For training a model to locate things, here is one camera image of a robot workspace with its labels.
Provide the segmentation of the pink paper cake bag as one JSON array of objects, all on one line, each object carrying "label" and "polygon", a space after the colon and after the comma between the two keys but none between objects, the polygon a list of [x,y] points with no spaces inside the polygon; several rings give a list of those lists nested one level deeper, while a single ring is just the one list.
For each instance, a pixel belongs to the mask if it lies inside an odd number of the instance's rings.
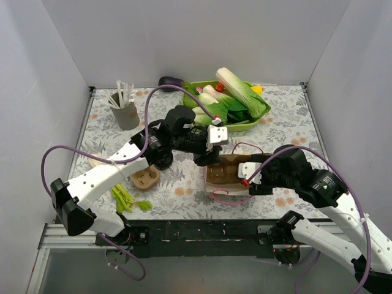
[{"label": "pink paper cake bag", "polygon": [[[258,150],[258,154],[264,155],[264,151],[260,147],[241,141],[234,145],[230,154],[220,155],[221,163],[203,168],[203,180],[206,191],[211,193],[211,197],[215,202],[226,206],[239,206],[252,198],[245,187],[241,185],[242,178],[238,177],[238,165],[245,163],[245,160],[250,159],[251,155],[235,154],[235,150],[239,145],[251,146]],[[225,202],[218,198],[218,195],[239,196],[241,199],[234,202]]]}]

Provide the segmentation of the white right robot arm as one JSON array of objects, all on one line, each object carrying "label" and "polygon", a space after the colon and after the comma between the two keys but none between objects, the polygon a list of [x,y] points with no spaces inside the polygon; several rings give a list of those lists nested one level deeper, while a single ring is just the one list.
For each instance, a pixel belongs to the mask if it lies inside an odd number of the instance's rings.
[{"label": "white right robot arm", "polygon": [[285,145],[273,154],[252,155],[238,176],[251,195],[269,195],[275,188],[294,190],[302,200],[328,216],[347,240],[289,211],[274,226],[283,243],[298,241],[312,246],[346,267],[358,281],[354,289],[391,293],[391,238],[366,214],[358,197],[332,164],[314,169],[307,161],[307,147]]}]

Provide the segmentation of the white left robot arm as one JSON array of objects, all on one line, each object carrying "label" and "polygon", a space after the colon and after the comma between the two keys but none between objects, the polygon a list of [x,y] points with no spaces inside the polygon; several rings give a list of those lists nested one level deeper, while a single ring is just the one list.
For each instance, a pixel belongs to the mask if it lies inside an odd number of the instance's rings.
[{"label": "white left robot arm", "polygon": [[221,146],[228,139],[227,127],[215,118],[208,127],[193,128],[194,119],[192,110],[177,106],[164,119],[134,135],[104,163],[76,178],[54,180],[50,184],[52,204],[68,235],[93,230],[109,236],[115,244],[126,244],[130,239],[126,218],[94,206],[106,191],[127,177],[170,159],[173,151],[193,154],[200,167],[220,162]]}]

